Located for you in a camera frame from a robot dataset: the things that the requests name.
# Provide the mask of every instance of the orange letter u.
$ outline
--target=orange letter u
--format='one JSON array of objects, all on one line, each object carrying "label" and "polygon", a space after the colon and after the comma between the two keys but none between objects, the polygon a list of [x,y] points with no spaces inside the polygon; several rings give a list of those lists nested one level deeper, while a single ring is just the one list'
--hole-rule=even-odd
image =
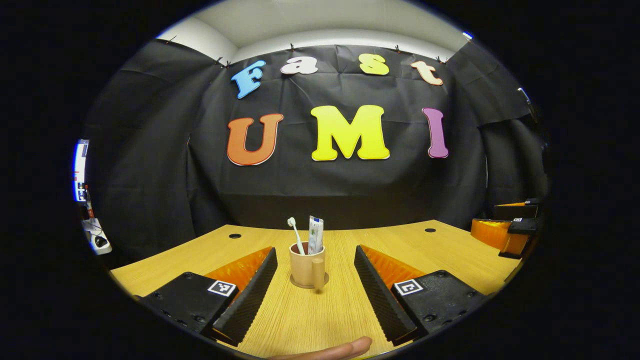
[{"label": "orange letter u", "polygon": [[282,114],[269,114],[260,118],[264,124],[262,131],[262,145],[256,151],[247,151],[245,145],[246,132],[249,125],[253,124],[253,119],[243,117],[229,122],[229,142],[227,143],[227,157],[229,160],[240,166],[258,165],[267,161],[273,154],[276,147],[276,136],[278,135],[278,123],[284,119]]}]

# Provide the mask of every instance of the toothpaste tube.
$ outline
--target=toothpaste tube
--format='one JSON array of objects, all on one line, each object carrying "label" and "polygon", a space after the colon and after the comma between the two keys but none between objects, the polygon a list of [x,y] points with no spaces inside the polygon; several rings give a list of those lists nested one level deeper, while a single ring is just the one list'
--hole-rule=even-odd
[{"label": "toothpaste tube", "polygon": [[322,251],[323,228],[324,221],[321,218],[309,216],[309,255],[317,254]]}]

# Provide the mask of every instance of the cup handle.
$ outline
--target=cup handle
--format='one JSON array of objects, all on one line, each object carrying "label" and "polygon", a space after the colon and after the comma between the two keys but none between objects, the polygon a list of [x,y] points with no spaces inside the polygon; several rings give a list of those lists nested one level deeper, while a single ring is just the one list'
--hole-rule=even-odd
[{"label": "cup handle", "polygon": [[313,259],[311,271],[314,277],[314,288],[322,290],[324,287],[324,259]]}]

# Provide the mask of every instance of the yellow letter m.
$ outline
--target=yellow letter m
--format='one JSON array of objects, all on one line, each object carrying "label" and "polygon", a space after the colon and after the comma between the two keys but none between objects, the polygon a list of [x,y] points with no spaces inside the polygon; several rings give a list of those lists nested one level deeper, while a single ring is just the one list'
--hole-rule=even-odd
[{"label": "yellow letter m", "polygon": [[377,105],[363,105],[349,124],[335,106],[318,106],[311,109],[311,115],[318,119],[318,147],[311,153],[316,161],[330,161],[338,157],[333,150],[332,137],[342,155],[349,159],[356,149],[358,139],[362,146],[358,157],[365,160],[381,160],[389,157],[382,137],[382,114],[385,110]]}]

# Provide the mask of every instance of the wooden table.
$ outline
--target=wooden table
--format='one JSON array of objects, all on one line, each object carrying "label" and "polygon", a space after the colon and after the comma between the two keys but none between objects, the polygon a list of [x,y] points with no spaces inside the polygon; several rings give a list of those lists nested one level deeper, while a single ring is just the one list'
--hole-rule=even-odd
[{"label": "wooden table", "polygon": [[[436,231],[427,233],[426,228]],[[231,239],[232,233],[242,237]],[[300,231],[300,236],[306,241],[308,232]],[[320,350],[369,336],[373,344],[363,355],[369,357],[396,347],[385,339],[353,266],[357,245],[382,251],[427,274],[447,270],[485,295],[499,290],[520,262],[500,258],[497,249],[436,220],[325,231],[326,271],[330,278],[324,291],[316,293],[289,282],[288,247],[295,241],[293,230],[225,225],[158,255],[114,269],[112,274],[132,295],[145,296],[185,271],[208,274],[237,258],[274,246],[278,269],[252,326],[236,349],[268,357]]]}]

